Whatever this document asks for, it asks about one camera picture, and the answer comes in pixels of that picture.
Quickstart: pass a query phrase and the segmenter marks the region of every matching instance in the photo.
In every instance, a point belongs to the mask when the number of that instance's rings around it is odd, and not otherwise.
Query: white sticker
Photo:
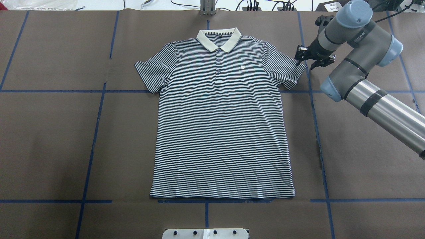
[[[340,2],[335,2],[335,3],[325,4],[325,8],[328,11],[339,11],[343,7],[341,6]]]

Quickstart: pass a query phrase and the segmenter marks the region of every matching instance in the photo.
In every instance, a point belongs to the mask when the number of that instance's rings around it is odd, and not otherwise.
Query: shirt
[[[150,196],[236,199],[295,195],[280,84],[305,69],[237,28],[200,30],[136,69],[159,92]]]

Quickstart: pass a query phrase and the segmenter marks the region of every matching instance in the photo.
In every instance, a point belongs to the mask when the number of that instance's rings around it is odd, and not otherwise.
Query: metal bracket
[[[215,0],[201,0],[200,15],[215,15]]]
[[[167,229],[162,239],[249,239],[243,228]]]

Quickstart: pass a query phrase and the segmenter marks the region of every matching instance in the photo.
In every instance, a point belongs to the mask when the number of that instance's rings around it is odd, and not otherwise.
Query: blue joint cap
[[[329,76],[320,85],[320,90],[325,93],[329,98],[333,99],[335,102],[340,102],[342,100],[340,94],[338,93]]]
[[[363,0],[351,0],[337,12],[337,22],[346,28],[364,27],[372,19],[372,9]]]
[[[383,67],[391,63],[394,59],[396,59],[400,53],[403,51],[403,44],[399,42],[394,35],[391,35],[391,44],[388,48],[387,53],[384,58],[382,58],[381,62],[378,63],[378,66]]]

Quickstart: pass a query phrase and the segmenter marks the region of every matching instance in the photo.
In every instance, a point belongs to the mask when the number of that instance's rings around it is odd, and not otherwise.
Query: shirt sleeve
[[[137,72],[151,93],[156,93],[171,78],[177,64],[176,51],[171,43],[166,44],[160,52],[145,62],[134,65]]]
[[[283,84],[288,90],[297,84],[298,78],[306,68],[305,65],[295,65],[296,60],[278,51],[275,46],[266,42],[263,54],[265,72],[279,86]]]

